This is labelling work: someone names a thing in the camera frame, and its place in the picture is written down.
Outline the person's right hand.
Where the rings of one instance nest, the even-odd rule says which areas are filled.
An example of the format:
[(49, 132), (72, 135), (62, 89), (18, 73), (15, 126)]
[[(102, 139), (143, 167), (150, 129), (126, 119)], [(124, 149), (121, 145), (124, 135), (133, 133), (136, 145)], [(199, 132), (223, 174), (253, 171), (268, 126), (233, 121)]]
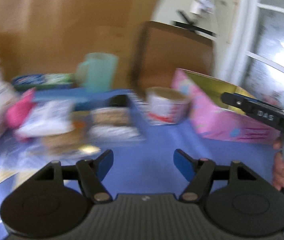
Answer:
[(284, 188), (284, 161), (282, 158), (282, 141), (277, 138), (273, 144), (274, 150), (278, 150), (274, 157), (273, 165), (273, 182), (272, 185), (281, 191)]

